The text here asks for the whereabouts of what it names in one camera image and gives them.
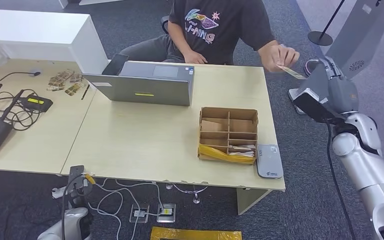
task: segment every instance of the white partition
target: white partition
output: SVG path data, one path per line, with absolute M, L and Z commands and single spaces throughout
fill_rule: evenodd
M 0 10 L 0 51 L 11 59 L 76 62 L 90 74 L 108 64 L 89 14 Z

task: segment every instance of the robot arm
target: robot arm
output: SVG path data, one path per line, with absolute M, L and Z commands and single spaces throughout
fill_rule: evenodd
M 307 89 L 293 103 L 316 122 L 334 125 L 333 152 L 355 184 L 375 237 L 384 240 L 384 159 L 376 123 L 357 112 L 357 89 L 334 61 L 326 57 L 320 62 L 327 73 L 327 101 L 320 103 L 318 96 Z

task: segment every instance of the white cable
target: white cable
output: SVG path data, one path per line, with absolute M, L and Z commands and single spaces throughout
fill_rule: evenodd
M 140 186 L 140 185 L 154 185 L 156 186 L 156 190 L 158 192 L 158 202 L 159 204 L 161 205 L 161 207 L 163 207 L 163 203 L 161 202 L 161 198 L 160 198 L 160 187 L 155 184 L 155 183 L 151 183 L 151 182 L 143 182 L 143 183 L 138 183 L 138 184 L 133 184 L 133 185 L 123 185 L 121 183 L 119 183 L 117 181 L 117 179 L 115 180 L 115 183 L 119 186 L 122 186 L 122 187 L 136 187 L 136 186 Z M 154 214 L 154 213 L 150 213 L 150 212 L 145 212 L 146 215 L 151 215 L 151 216 L 160 216 L 161 214 L 163 214 L 163 212 L 160 212 L 160 213 L 157 213 L 157 214 Z
M 161 207 L 163 207 L 163 204 L 162 204 L 161 199 L 160 199 L 160 187 L 159 187 L 157 184 L 155 184 L 155 183 L 144 182 L 144 183 L 138 183 L 138 184 L 133 184 L 133 185 L 123 185 L 123 184 L 119 183 L 117 180 L 115 180 L 115 183 L 117 183 L 117 185 L 119 185 L 119 186 L 122 186 L 123 188 L 110 190 L 110 189 L 106 189 L 106 188 L 104 188 L 104 185 L 105 185 L 105 183 L 107 182 L 107 180 L 108 180 L 108 178 L 106 178 L 106 179 L 103 181 L 102 185 L 99 185 L 99 184 L 96 184 L 96 185 L 97 185 L 100 189 L 104 190 L 105 192 L 109 192 L 109 194 L 105 195 L 105 196 L 99 201 L 98 206 L 97 206 L 96 208 L 93 208 L 93 207 L 91 206 L 90 203 L 89 203 L 89 207 L 90 207 L 91 209 L 93 209 L 93 210 L 96 210 L 96 211 L 98 212 L 98 214 L 105 215 L 105 216 L 111 216 L 111 217 L 114 217 L 114 218 L 116 218 L 116 219 L 118 220 L 119 226 L 118 226 L 117 237 L 116 237 L 117 240 L 119 240 L 119 233 L 120 233 L 120 229 L 121 229 L 121 227 L 122 227 L 122 221 L 121 221 L 121 219 L 117 216 L 117 214 L 119 213 L 119 211 L 120 211 L 120 209 L 122 208 L 122 205 L 123 205 L 123 195 L 122 195 L 121 192 L 119 192 L 119 191 L 121 191 L 121 190 L 126 190 L 126 191 L 128 191 L 128 192 L 130 193 L 131 197 L 133 198 L 134 202 L 136 203 L 136 205 L 137 205 L 137 209 L 139 209 L 139 211 L 140 211 L 141 206 L 139 205 L 139 203 L 138 203 L 138 201 L 136 200 L 135 196 L 133 196 L 133 193 L 132 193 L 128 188 L 125 188 L 125 187 L 136 187 L 136 186 L 140 186 L 140 185 L 154 185 L 154 186 L 156 186 L 156 189 L 157 189 L 157 192 L 158 192 L 158 202 L 159 202 L 159 204 L 161 205 Z M 120 197 L 121 197 L 121 203 L 120 203 L 120 206 L 118 207 L 118 210 L 117 210 L 114 214 L 111 214 L 111 213 L 108 213 L 108 212 L 106 212 L 106 211 L 104 211 L 104 210 L 101 210 L 101 209 L 100 209 L 100 205 L 101 205 L 102 201 L 103 201 L 105 198 L 107 198 L 107 197 L 109 197 L 110 195 L 115 194 L 115 193 L 118 193 L 118 194 L 120 195 Z M 152 216 L 159 216 L 159 215 L 162 214 L 162 212 L 160 212 L 160 213 L 158 213 L 158 214 L 154 214 L 154 213 L 146 212 L 145 214 L 146 214 L 146 215 L 152 215 Z M 137 224 L 138 224 L 138 220 L 139 220 L 139 215 L 136 217 L 136 221 L 134 222 L 133 233 L 132 233 L 132 235 L 131 235 L 131 239 L 130 239 L 130 240 L 133 240 L 133 239 L 135 238 L 135 232 L 136 232 L 136 226 L 137 226 Z

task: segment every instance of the gray laptop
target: gray laptop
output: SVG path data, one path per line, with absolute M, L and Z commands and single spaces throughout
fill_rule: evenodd
M 112 101 L 190 106 L 195 68 L 125 62 L 119 75 L 83 74 Z

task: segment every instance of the man's right hand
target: man's right hand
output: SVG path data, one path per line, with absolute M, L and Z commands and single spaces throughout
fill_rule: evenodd
M 187 64 L 206 64 L 208 63 L 205 57 L 196 51 L 190 50 L 183 54 L 184 62 Z

